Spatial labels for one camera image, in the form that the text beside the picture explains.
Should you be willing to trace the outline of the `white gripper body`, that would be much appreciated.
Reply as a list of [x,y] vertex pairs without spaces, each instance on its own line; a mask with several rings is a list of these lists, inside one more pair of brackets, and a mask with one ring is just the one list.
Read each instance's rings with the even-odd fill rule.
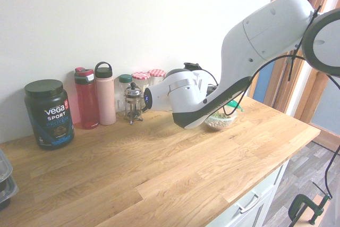
[[208,85],[211,83],[212,77],[211,75],[203,70],[195,70],[193,71],[196,76],[197,85],[199,87],[199,95],[200,97],[206,97]]

